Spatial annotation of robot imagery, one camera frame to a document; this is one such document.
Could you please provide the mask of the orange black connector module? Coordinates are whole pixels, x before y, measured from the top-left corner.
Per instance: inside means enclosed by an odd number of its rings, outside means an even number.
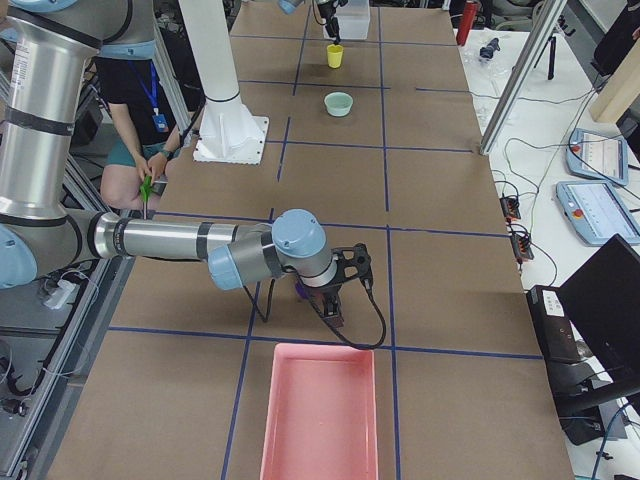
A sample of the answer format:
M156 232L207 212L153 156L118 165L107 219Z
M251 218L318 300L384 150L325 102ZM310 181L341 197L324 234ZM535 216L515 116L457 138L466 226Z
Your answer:
M521 219L519 205L519 200L514 196L503 196L500 198L500 206L506 222L510 223Z

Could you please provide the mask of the black computer monitor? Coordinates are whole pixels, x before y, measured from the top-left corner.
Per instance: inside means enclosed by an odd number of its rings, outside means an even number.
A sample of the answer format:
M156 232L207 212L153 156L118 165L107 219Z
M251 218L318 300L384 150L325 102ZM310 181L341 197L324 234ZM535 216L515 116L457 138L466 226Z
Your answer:
M616 234L559 288L566 316L626 395L639 393L639 254Z

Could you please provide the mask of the teach pendant tablet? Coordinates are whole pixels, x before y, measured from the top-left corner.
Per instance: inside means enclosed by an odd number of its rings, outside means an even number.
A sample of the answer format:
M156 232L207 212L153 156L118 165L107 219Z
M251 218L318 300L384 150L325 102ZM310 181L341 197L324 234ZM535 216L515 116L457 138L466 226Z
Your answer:
M566 162L574 175L627 186L628 154L628 144L621 135L608 137L577 128L569 137Z
M608 181L561 181L555 193L564 215L587 245L602 246L615 234L630 245L639 244L639 224Z

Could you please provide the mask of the red cylinder bottle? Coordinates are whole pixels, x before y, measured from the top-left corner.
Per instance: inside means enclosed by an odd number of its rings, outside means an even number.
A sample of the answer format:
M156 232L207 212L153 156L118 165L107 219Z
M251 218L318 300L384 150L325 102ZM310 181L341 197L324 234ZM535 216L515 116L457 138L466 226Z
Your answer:
M466 44L469 32L471 31L475 21L477 11L478 3L476 1L465 1L456 34L456 43L458 46L464 46Z

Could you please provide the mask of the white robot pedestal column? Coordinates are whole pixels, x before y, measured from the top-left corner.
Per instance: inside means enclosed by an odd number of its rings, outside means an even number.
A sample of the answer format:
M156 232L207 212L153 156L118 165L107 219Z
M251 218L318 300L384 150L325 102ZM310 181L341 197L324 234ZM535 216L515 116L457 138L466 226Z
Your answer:
M252 115L242 101L223 3L184 0L179 6L205 96L194 159L257 165L269 119Z

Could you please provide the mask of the aluminium frame post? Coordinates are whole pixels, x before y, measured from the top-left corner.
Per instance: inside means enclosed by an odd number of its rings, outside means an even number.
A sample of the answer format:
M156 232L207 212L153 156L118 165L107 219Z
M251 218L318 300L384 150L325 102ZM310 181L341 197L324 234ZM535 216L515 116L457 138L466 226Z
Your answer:
M527 75L542 52L548 37L552 34L554 26L566 4L567 0L544 2L538 18L533 22L532 30L529 32L519 57L512 68L506 87L483 134L479 145L479 153L481 155L488 155L496 143L516 103Z

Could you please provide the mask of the pink plastic bin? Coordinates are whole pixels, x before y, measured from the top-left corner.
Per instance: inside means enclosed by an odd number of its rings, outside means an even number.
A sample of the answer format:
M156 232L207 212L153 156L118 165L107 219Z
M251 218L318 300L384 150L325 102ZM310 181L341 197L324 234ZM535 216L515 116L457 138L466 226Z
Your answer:
M275 346L260 477L379 477L372 351Z

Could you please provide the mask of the crumpled clear plastic wrap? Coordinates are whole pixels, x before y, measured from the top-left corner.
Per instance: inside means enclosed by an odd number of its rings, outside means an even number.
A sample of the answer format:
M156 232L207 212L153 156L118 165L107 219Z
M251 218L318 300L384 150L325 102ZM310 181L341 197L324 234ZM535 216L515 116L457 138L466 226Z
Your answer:
M479 50L491 39L499 39L500 50L489 61L479 58ZM500 96L511 74L513 59L508 49L511 35L491 30L472 31L459 48L468 90L472 96L481 132L489 124Z

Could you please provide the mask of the purple cloth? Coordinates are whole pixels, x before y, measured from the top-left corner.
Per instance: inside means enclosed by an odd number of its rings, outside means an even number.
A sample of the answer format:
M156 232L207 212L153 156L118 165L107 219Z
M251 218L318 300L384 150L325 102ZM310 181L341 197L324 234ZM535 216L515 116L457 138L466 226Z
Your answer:
M306 294L306 290L304 289L304 287L303 287L303 285L301 283L299 283L299 282L295 283L295 290L296 290L298 296L301 299L306 300L308 298L308 296Z

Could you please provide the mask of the near teach pendant tablet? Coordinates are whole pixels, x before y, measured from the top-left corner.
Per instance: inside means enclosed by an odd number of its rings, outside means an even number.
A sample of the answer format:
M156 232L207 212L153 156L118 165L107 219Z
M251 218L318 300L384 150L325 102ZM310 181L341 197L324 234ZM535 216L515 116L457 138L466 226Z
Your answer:
M587 245L602 246L615 234L630 245L639 244L639 224L608 181L561 181L555 193L564 215Z

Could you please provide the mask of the seated person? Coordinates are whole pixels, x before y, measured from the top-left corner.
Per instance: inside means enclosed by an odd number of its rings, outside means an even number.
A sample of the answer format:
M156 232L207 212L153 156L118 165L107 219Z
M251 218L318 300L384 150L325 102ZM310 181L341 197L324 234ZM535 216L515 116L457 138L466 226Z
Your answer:
M119 135L108 154L100 192L115 209L140 210L142 183L172 173L180 145L176 120L152 61L99 57L96 69Z

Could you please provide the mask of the yellow plastic cup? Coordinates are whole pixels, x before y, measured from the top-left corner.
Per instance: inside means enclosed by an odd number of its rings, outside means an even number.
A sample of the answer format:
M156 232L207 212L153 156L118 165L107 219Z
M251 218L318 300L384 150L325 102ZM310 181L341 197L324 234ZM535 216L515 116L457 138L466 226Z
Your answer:
M344 47L340 44L330 44L326 48L327 65L331 69L338 69L342 65Z

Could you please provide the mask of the mint green bowl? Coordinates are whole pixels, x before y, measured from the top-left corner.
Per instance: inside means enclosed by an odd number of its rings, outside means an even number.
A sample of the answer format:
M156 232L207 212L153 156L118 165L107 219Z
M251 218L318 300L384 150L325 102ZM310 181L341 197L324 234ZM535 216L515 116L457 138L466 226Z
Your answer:
M332 117L347 116L351 112L353 104L353 97L346 92L335 91L324 97L326 112Z

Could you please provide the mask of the far teach pendant tablet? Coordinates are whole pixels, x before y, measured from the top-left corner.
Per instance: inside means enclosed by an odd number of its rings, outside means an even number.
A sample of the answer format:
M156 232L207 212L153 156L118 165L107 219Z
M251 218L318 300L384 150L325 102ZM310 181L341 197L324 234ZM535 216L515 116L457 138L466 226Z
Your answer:
M574 175L627 186L628 154L628 144L621 135L608 137L577 128L569 137L566 162Z

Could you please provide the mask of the black desktop box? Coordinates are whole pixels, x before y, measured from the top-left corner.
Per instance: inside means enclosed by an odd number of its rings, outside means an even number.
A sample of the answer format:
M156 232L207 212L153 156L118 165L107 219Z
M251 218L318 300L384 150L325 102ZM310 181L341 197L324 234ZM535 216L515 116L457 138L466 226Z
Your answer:
M526 293L532 323L546 361L576 364L593 354L586 343L576 337L557 291L556 287L535 285Z

